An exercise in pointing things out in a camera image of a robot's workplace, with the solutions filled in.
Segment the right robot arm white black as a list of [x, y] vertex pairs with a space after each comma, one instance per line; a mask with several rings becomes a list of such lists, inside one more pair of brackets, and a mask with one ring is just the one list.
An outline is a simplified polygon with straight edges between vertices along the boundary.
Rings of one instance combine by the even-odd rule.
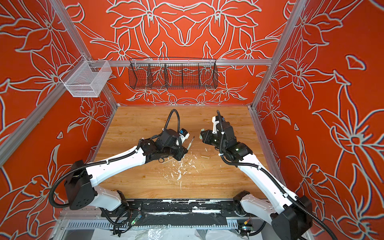
[[202, 130], [200, 139], [218, 149], [226, 164], [239, 168], [267, 197], [262, 201], [246, 191], [238, 194], [236, 200], [246, 213], [271, 225], [281, 240], [303, 239], [313, 225], [313, 206], [307, 197], [298, 197], [279, 182], [247, 145], [237, 141], [230, 123], [214, 117], [213, 129]]

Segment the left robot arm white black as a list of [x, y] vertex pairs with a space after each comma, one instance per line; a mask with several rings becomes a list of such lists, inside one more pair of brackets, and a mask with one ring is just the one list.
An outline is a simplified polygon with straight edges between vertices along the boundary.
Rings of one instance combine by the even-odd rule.
[[85, 164], [77, 161], [72, 173], [64, 180], [64, 186], [71, 210], [86, 206], [102, 208], [109, 212], [126, 204], [125, 196], [120, 191], [111, 191], [100, 187], [105, 180], [137, 166], [169, 157], [180, 161], [188, 152], [183, 143], [190, 136], [181, 129], [164, 130], [159, 136], [141, 139], [136, 147], [103, 161]]

